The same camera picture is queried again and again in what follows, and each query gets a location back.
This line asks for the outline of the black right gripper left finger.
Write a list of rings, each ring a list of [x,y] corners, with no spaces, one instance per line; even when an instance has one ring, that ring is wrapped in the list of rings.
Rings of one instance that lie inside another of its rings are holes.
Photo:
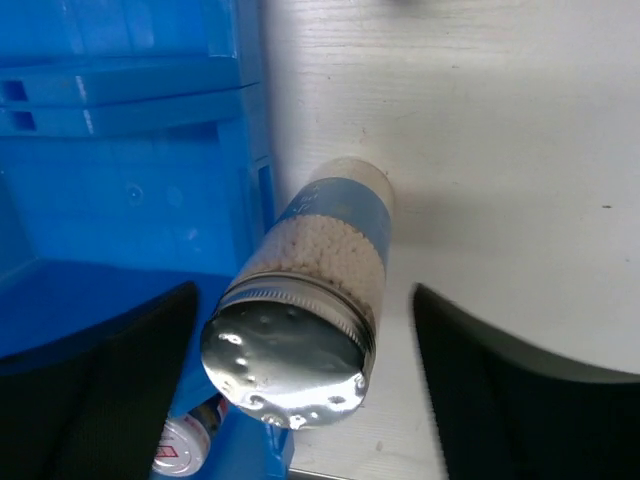
[[[4,479],[146,479],[196,324],[192,282],[1,360]]]

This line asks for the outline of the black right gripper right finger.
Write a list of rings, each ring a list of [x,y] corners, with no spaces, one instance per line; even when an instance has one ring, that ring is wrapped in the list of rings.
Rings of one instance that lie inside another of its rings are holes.
[[[412,317],[448,478],[638,478],[638,375],[544,350],[423,284]]]

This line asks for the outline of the white-lid spice jar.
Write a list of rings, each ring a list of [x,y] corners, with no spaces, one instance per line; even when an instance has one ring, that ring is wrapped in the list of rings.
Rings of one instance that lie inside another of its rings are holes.
[[[228,411],[226,399],[216,394],[188,413],[167,419],[152,463],[151,479],[191,478],[199,472]]]

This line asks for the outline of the silver-lid shaker blue label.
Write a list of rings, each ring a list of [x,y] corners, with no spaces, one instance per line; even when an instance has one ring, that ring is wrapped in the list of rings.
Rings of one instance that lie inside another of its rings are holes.
[[[320,165],[221,296],[201,333],[212,384],[290,430],[332,425],[367,394],[394,193],[362,159]]]

